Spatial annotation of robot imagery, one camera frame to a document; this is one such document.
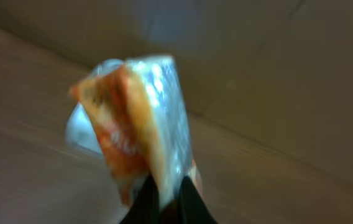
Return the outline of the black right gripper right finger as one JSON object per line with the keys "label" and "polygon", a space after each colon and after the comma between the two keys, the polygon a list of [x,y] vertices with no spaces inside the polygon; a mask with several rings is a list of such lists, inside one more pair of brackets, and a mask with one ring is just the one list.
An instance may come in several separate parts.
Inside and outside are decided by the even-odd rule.
{"label": "black right gripper right finger", "polygon": [[189,177],[181,182],[177,211],[179,224],[217,224]]}

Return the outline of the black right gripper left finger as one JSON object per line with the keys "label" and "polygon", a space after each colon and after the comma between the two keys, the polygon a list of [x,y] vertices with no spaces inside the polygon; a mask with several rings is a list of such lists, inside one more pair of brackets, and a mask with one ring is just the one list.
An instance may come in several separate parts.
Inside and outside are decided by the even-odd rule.
{"label": "black right gripper left finger", "polygon": [[159,216],[158,190],[150,175],[146,178],[136,200],[120,224],[158,224]]}

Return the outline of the orange tissue pack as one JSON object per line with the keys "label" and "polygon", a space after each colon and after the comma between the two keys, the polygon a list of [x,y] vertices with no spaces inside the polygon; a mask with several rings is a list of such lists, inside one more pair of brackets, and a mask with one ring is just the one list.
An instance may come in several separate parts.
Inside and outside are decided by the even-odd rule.
{"label": "orange tissue pack", "polygon": [[69,92],[93,136],[76,126],[69,133],[100,148],[124,205],[134,203],[147,177],[161,207],[177,197],[185,177],[202,191],[172,56],[104,61]]}

